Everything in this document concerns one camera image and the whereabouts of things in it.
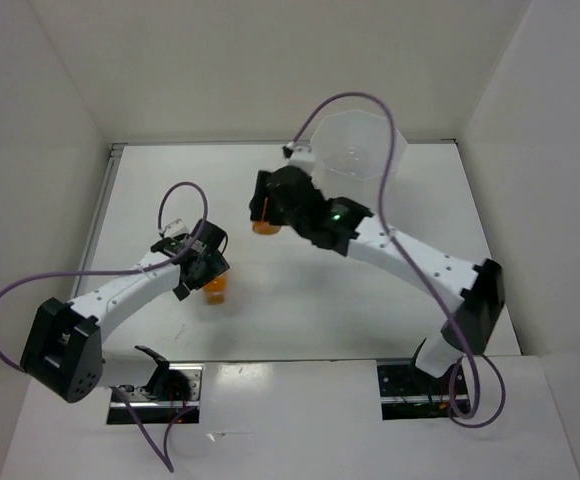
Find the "orange bottle with label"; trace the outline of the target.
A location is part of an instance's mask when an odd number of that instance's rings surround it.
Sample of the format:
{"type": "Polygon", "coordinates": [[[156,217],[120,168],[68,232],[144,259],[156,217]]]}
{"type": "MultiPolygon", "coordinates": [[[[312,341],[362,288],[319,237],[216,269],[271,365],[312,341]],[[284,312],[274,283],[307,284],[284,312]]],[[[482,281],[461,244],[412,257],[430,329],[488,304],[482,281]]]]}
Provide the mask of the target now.
{"type": "Polygon", "coordinates": [[[282,229],[282,227],[280,225],[271,224],[266,219],[267,206],[268,206],[268,199],[265,199],[263,204],[262,204],[261,214],[259,215],[259,217],[256,220],[251,221],[252,231],[255,234],[264,235],[264,236],[276,235],[282,229]]]}

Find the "orange plastic bottle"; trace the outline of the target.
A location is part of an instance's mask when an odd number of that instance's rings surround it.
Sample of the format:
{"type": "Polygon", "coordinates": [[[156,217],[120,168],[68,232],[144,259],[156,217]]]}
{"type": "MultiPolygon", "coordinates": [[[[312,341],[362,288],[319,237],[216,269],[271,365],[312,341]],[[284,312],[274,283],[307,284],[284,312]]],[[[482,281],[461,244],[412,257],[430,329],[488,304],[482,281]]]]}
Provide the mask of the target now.
{"type": "Polygon", "coordinates": [[[229,274],[224,272],[202,287],[208,305],[220,305],[226,301],[229,274]]]}

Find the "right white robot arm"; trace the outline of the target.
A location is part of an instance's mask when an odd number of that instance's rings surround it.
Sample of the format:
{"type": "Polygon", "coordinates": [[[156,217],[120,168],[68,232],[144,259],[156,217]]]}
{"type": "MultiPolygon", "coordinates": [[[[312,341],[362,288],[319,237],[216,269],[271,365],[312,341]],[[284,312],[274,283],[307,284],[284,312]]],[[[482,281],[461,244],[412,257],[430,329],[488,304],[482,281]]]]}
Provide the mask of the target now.
{"type": "Polygon", "coordinates": [[[295,166],[261,170],[250,219],[292,228],[312,245],[376,266],[443,303],[444,323],[418,347],[410,385],[430,393],[461,356],[485,352],[505,304],[503,271],[445,254],[390,225],[349,198],[327,199],[295,166]]]}

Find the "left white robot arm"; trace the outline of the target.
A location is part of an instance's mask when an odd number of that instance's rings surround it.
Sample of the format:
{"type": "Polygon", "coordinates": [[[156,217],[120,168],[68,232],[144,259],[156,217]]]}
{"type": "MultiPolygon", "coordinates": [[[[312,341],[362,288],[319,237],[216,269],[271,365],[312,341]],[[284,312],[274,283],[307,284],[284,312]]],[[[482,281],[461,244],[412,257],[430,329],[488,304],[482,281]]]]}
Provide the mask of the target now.
{"type": "Polygon", "coordinates": [[[20,367],[68,403],[85,398],[104,373],[103,344],[124,321],[157,297],[182,301],[230,268],[222,252],[227,233],[199,221],[157,241],[133,266],[97,289],[37,310],[20,367]]]}

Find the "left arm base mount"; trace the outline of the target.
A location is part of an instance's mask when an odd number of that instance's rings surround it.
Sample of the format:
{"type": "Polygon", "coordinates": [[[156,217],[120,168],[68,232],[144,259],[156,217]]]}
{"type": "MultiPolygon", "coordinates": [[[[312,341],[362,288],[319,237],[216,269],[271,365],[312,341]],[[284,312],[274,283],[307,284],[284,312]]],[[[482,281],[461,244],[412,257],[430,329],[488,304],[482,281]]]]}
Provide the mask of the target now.
{"type": "Polygon", "coordinates": [[[168,360],[154,349],[136,345],[133,357],[109,359],[101,379],[112,393],[106,423],[129,425],[139,418],[151,425],[197,424],[204,365],[168,360]]]}

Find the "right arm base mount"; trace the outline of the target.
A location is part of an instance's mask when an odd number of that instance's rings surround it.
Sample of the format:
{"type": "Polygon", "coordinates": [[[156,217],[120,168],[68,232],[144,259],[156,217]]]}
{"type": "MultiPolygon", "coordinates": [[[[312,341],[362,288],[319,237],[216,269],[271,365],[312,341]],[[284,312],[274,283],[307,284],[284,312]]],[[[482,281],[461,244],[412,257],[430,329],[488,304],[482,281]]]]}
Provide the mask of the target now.
{"type": "Polygon", "coordinates": [[[448,418],[452,413],[451,398],[462,414],[470,411],[471,403],[463,369],[459,368],[455,386],[450,389],[451,369],[442,377],[434,378],[415,367],[415,358],[422,346],[423,342],[412,358],[376,361],[384,421],[448,418]]]}

